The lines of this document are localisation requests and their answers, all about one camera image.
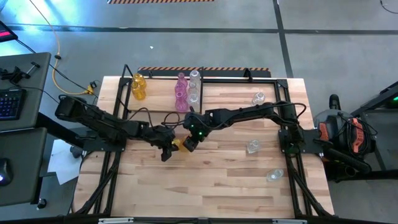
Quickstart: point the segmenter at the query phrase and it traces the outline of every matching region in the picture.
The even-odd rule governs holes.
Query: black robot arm
[[[274,108],[280,108],[280,115],[274,111]],[[198,143],[204,141],[213,130],[221,130],[237,122],[259,118],[267,118],[278,125],[288,127],[290,142],[295,144],[304,142],[303,130],[299,128],[295,104],[280,101],[237,110],[206,110],[204,115],[190,112],[185,115],[183,127],[191,132],[191,136],[184,141],[183,145],[192,152]]]
[[[87,104],[82,98],[61,95],[55,115],[58,119],[87,126],[109,145],[125,144],[126,139],[146,141],[163,150],[162,161],[169,159],[172,151],[178,150],[172,144],[175,138],[172,128],[161,125],[152,127],[145,121],[119,119],[95,105]]]

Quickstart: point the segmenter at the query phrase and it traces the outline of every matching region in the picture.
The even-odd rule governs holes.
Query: computer mouse
[[[10,166],[10,160],[6,158],[0,158],[0,187],[7,186],[12,181],[12,170]]]

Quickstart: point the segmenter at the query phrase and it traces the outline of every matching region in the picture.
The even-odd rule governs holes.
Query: concrete floor
[[[278,29],[272,0],[130,5],[109,5],[99,0],[34,2],[53,25],[61,26]],[[398,1],[384,2],[398,11]],[[398,30],[398,15],[383,10],[379,0],[279,0],[279,4],[285,29]],[[9,25],[45,24],[29,1],[9,1],[0,20]],[[28,27],[16,34],[35,51],[55,55],[57,45],[52,32]],[[287,76],[279,34],[58,32],[58,36],[63,57],[59,69],[81,85],[102,80],[105,75],[120,75],[125,63],[135,69],[269,67],[273,77]],[[398,35],[287,34],[293,75],[305,79],[312,114],[327,109],[328,97],[333,93],[340,95],[343,109],[351,112],[397,81],[397,41]],[[0,55],[27,53],[17,42],[0,44]],[[65,89],[80,91],[62,78],[58,80]],[[52,96],[61,94],[50,73],[45,90]],[[44,95],[40,111],[54,118],[55,107]],[[61,123],[68,128],[80,127]],[[52,202],[48,208],[37,212],[28,205],[3,207],[0,220],[66,214],[73,184],[59,187],[49,177],[42,190]],[[396,181],[330,183],[330,192],[340,217],[397,223]],[[23,216],[15,212],[17,208],[24,211]]]

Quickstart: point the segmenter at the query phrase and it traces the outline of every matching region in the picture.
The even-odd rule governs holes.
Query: yellow cable
[[[54,36],[55,36],[55,39],[57,40],[57,45],[58,45],[58,52],[57,52],[57,55],[59,56],[60,55],[60,40],[59,40],[59,38],[58,38],[58,35],[57,35],[57,33],[55,32],[55,30],[54,30],[54,28],[52,27],[52,25],[50,24],[50,22],[45,18],[45,16],[42,14],[42,12],[39,10],[39,8],[32,2],[32,0],[29,0],[30,1],[30,3],[32,3],[32,5],[36,8],[36,10],[40,13],[40,15],[42,15],[42,17],[44,18],[44,20],[49,24],[49,26],[51,27],[51,29],[52,29],[52,32],[54,33]],[[83,91],[83,92],[81,92],[81,93],[70,93],[70,92],[68,92],[68,91],[65,91],[64,89],[62,89],[59,85],[58,85],[58,83],[57,83],[57,81],[56,81],[56,79],[55,79],[55,69],[58,67],[58,61],[59,61],[59,59],[55,59],[55,65],[54,65],[54,68],[52,69],[52,81],[54,82],[54,85],[59,89],[59,90],[61,90],[62,92],[64,92],[64,93],[66,93],[66,94],[69,94],[69,95],[82,95],[82,94],[85,94],[85,93],[87,93],[87,91]]]

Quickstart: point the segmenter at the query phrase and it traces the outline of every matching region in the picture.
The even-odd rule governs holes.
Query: yellow bottle
[[[145,81],[145,78],[139,73],[135,73],[132,77],[134,81],[137,82],[140,87],[145,90],[145,88],[147,87],[147,82]]]
[[[137,100],[143,100],[147,96],[145,93],[145,89],[141,88],[141,86],[138,84],[138,82],[133,82],[132,83],[132,88],[131,92],[135,99]]]

